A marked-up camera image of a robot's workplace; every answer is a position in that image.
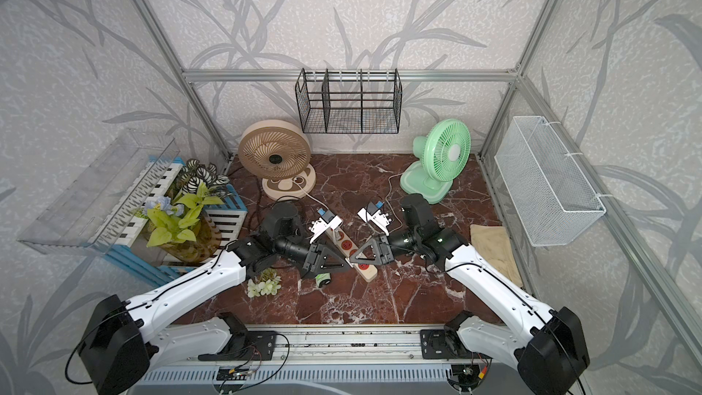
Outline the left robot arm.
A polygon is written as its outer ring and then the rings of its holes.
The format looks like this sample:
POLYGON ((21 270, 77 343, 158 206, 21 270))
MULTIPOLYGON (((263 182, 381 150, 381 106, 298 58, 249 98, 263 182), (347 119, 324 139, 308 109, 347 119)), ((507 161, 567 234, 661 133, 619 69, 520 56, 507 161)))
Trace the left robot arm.
POLYGON ((121 394, 149 371, 187 358, 262 356, 263 349, 232 313, 186 326, 174 323, 281 259, 292 263, 303 279, 350 268, 336 249, 307 234, 294 203, 279 202, 258 230, 230 242, 214 260, 148 293, 126 300, 113 294, 100 301, 71 356, 80 358, 89 384, 100 394, 121 394))

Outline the white artificial flower sprig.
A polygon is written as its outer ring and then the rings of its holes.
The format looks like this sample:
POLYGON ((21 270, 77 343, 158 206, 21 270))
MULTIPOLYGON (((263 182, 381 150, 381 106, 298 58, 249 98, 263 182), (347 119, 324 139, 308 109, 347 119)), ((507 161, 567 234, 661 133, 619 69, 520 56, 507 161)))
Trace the white artificial flower sprig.
POLYGON ((247 296, 250 299, 262 296, 276 296, 281 290, 282 278, 275 269, 264 270, 259 276, 247 283, 247 296))

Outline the black work glove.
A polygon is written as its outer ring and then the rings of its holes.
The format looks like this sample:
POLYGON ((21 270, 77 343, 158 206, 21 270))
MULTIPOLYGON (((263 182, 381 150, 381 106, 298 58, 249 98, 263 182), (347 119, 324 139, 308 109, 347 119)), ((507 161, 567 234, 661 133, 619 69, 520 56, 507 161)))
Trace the black work glove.
POLYGON ((316 274, 314 282, 316 283, 317 288, 322 289, 332 283, 331 274, 316 274))

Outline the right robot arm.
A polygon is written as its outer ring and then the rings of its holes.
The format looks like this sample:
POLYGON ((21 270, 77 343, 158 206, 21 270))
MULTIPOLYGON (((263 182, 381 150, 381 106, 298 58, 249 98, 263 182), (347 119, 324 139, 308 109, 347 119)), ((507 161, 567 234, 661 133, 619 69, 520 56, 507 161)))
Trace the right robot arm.
POLYGON ((440 226, 422 195, 407 195, 400 207, 404 227, 369 238, 350 256, 351 263, 387 265, 417 254, 470 290, 501 321, 491 324, 470 312, 455 318, 444 337, 456 354, 483 354, 508 365, 535 394, 584 388, 581 375, 590 355, 573 311, 554 310, 511 282, 464 236, 440 226))

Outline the beige round desk fan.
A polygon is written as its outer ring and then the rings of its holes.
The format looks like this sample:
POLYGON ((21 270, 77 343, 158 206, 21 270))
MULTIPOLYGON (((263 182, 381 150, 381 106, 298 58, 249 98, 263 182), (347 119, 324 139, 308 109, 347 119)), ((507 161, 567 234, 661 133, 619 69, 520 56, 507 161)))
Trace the beige round desk fan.
POLYGON ((295 124, 283 120, 252 124, 242 134, 238 157, 246 170, 261 179, 270 199, 301 199, 316 184, 312 146, 295 124))

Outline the beige power strip red sockets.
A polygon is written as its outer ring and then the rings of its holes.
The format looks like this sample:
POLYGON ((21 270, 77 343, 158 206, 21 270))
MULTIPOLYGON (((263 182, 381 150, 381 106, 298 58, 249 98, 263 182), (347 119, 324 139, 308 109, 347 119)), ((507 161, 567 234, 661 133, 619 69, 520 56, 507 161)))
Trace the beige power strip red sockets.
MULTIPOLYGON (((346 258, 350 258, 353 254, 358 251, 358 245, 354 243, 348 236, 348 234, 343 230, 341 226, 336 229, 327 229, 325 231, 325 236, 346 258)), ((353 268, 358 273, 358 275, 364 279, 367 283, 371 283, 378 276, 378 269, 369 264, 358 264, 352 263, 353 268)))

